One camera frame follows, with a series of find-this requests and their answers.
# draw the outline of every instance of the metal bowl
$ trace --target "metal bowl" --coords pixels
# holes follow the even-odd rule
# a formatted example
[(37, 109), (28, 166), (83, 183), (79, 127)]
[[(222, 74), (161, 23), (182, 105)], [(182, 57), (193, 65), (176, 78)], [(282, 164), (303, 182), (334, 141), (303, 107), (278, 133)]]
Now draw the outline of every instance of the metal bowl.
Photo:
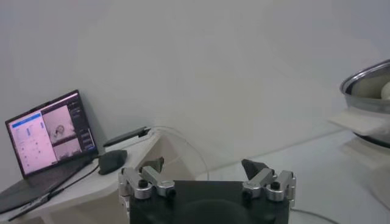
[(366, 68), (349, 78), (340, 86), (348, 107), (390, 114), (390, 100), (382, 100), (382, 87), (390, 82), (390, 60)]

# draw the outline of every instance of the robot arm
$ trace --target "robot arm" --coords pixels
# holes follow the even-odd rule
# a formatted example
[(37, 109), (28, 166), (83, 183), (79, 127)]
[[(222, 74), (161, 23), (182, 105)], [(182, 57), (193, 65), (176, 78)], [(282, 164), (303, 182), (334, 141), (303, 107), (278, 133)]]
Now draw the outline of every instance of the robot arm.
[(119, 200), (132, 224), (209, 224), (216, 220), (287, 224), (295, 202), (296, 177), (286, 170), (278, 176), (262, 166), (252, 169), (252, 178), (245, 182), (173, 181), (151, 166), (142, 167), (140, 173), (123, 168), (118, 177)]

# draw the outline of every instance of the white desk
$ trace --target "white desk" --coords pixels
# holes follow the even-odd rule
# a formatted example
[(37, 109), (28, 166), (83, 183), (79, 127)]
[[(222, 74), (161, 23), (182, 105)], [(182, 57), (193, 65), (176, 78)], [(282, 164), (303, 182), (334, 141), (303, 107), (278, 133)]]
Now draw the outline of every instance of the white desk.
[[(390, 223), (389, 210), (367, 187), (369, 168), (341, 152), (344, 143), (353, 138), (351, 132), (340, 131), (252, 160), (266, 163), (278, 173), (285, 169), (296, 174), (295, 208), (322, 214), (342, 224)], [(238, 163), (210, 172), (210, 179), (244, 181), (246, 176)], [(292, 212), (291, 223), (327, 222)]]
[[(156, 142), (160, 139), (160, 134), (156, 133), (149, 139), (139, 142), (126, 148), (128, 156), (124, 167), (136, 167), (142, 162), (147, 153), (153, 148)], [(82, 177), (97, 165), (97, 159), (92, 164), (86, 166), (72, 178), (70, 178), (63, 186)], [(69, 208), (75, 205), (85, 203), (87, 201), (96, 200), (114, 193), (118, 189), (118, 172), (101, 176), (98, 170), (87, 176), (84, 180), (71, 186), (67, 190), (58, 194), (46, 204), (34, 209), (33, 211), (15, 219), (12, 223), (24, 222), (26, 220), (41, 217), (46, 223), (50, 223), (50, 213), (60, 209)], [(0, 215), (0, 223), (9, 223), (7, 220), (14, 211), (10, 211)]]

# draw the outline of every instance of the stainless steel bowl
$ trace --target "stainless steel bowl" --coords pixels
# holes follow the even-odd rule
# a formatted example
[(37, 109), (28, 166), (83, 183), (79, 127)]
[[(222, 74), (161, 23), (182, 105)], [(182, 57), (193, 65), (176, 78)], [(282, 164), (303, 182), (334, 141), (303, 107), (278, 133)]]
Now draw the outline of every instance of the stainless steel bowl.
[[(381, 90), (388, 82), (390, 82), (390, 60), (350, 76), (343, 81), (340, 90), (349, 108), (354, 107), (380, 115), (389, 114), (390, 120), (390, 100), (381, 99)], [(358, 136), (374, 144), (390, 148), (390, 134)]]

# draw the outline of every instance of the black computer mouse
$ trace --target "black computer mouse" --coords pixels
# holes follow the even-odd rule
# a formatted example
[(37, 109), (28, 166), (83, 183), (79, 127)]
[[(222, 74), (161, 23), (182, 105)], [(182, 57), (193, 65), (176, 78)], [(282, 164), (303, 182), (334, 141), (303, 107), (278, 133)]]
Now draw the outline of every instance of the black computer mouse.
[(126, 162), (126, 150), (114, 150), (99, 157), (99, 174), (106, 175), (121, 168)]

